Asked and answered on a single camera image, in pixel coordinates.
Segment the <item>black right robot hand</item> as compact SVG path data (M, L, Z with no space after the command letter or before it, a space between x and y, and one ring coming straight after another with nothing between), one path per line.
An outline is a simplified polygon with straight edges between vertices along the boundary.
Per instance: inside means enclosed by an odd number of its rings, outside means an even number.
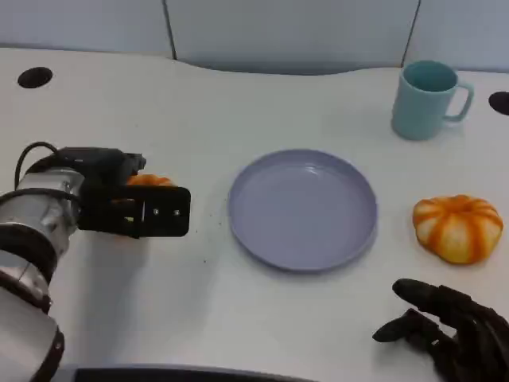
M381 326L379 343L406 341L428 353L444 381L507 381L508 321L458 290L398 279L393 292L414 307Z

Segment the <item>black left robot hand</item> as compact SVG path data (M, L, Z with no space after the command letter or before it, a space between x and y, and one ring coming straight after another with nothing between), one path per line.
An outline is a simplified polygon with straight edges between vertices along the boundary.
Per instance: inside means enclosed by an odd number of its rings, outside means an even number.
M65 147L56 153L56 160L99 185L125 185L146 166L142 154L102 147Z

